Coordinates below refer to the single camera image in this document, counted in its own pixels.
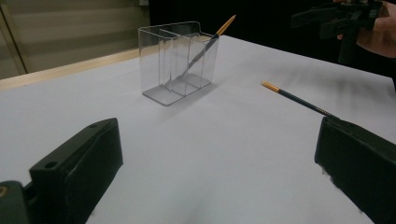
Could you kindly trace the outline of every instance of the black machine part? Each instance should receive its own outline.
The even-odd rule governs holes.
[[[396,223],[396,145],[351,122],[325,117],[315,163],[374,223]]]
[[[25,187],[0,183],[0,223],[85,223],[122,164],[117,119],[91,124],[34,165]]]
[[[311,22],[319,22],[320,38],[343,35],[338,62],[347,64],[353,61],[359,30],[373,30],[381,7],[380,1],[326,3],[292,15],[290,27],[296,28]]]

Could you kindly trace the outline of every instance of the transparent container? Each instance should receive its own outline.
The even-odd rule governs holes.
[[[142,92],[162,105],[212,82],[219,38],[187,21],[141,27],[139,33]]]

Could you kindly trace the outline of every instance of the clear acrylic organizer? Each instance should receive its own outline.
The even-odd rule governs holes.
[[[162,105],[212,82],[219,38],[187,21],[141,27],[139,33],[142,92]]]

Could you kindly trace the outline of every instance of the white table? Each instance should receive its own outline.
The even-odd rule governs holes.
[[[396,143],[390,78],[222,36],[213,84],[170,106],[137,58],[0,91],[0,181],[117,118],[124,164],[88,223],[372,223],[314,163],[323,116],[262,80]]]

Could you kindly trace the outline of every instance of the person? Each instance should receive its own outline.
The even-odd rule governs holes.
[[[396,5],[383,1],[372,31],[361,29],[357,44],[375,54],[396,59]]]

